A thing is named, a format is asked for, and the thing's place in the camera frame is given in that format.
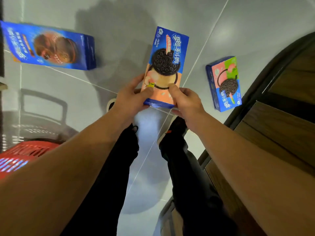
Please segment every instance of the cookie box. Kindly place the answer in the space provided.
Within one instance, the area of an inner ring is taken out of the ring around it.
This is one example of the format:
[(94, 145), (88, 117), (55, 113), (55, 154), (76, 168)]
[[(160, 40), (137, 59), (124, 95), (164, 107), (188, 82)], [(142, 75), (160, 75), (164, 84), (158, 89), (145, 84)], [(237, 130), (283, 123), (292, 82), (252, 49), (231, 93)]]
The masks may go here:
[(179, 86), (183, 72), (189, 37), (157, 27), (153, 47), (141, 91), (153, 87), (151, 98), (144, 104), (152, 107), (173, 108), (175, 103), (168, 92), (170, 83)]
[(206, 66), (215, 109), (224, 112), (242, 104), (235, 56), (228, 56)]
[(15, 61), (68, 69), (96, 68), (92, 36), (3, 21), (1, 27)]

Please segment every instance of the black pants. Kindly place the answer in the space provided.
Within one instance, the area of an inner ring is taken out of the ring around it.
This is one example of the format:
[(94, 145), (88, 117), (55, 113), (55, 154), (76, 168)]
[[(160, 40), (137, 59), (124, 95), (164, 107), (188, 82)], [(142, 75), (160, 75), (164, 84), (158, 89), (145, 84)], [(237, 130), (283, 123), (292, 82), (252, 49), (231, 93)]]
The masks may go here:
[[(183, 136), (166, 134), (160, 150), (168, 162), (175, 207), (184, 221), (183, 234), (235, 235), (234, 222), (223, 213), (221, 199), (188, 151)], [(129, 168), (138, 151), (138, 140), (130, 126), (120, 135), (95, 183), (61, 235), (116, 235)]]

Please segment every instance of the red basket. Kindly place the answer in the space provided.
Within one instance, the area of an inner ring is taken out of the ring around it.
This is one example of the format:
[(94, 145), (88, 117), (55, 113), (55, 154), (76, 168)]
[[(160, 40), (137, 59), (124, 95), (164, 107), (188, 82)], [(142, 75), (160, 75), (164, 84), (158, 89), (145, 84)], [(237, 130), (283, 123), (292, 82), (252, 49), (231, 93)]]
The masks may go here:
[(21, 142), (0, 154), (0, 179), (25, 166), (59, 144), (45, 141)]

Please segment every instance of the person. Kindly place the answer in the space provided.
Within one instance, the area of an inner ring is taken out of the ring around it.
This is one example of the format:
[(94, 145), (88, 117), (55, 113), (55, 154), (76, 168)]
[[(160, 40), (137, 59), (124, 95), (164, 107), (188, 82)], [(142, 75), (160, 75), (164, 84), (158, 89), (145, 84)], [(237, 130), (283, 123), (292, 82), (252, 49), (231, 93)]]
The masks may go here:
[[(137, 157), (133, 117), (152, 88), (134, 78), (109, 111), (56, 149), (0, 181), (1, 235), (115, 235), (129, 167)], [(268, 235), (314, 235), (315, 180), (251, 144), (206, 113), (190, 89), (169, 86), (178, 115), (159, 148), (168, 162), (184, 235), (234, 235), (237, 228), (203, 179), (183, 138), (187, 128)]]

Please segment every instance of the black sneaker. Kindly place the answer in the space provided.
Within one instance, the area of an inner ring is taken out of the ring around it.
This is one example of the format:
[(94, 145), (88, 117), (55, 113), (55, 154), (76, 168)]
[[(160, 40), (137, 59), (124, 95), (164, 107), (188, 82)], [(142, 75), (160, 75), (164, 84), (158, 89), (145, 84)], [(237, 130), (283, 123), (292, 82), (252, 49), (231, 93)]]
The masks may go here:
[[(108, 101), (107, 103), (107, 107), (106, 107), (106, 112), (108, 113), (109, 110), (111, 110), (111, 108), (114, 106), (114, 103), (116, 102), (116, 98), (112, 98), (111, 100)], [(130, 126), (128, 127), (130, 129), (132, 129), (135, 133), (138, 131), (139, 127), (138, 126), (134, 126), (133, 124), (130, 124)]]
[(159, 145), (164, 136), (171, 132), (179, 133), (182, 136), (185, 136), (188, 131), (188, 127), (186, 126), (186, 122), (181, 117), (174, 115), (171, 119), (171, 123), (169, 124), (168, 130), (163, 133), (163, 135), (158, 139), (157, 144)]
[(116, 98), (112, 98), (111, 100), (108, 101), (107, 107), (106, 107), (106, 112), (108, 112), (114, 106), (115, 102), (116, 102)]

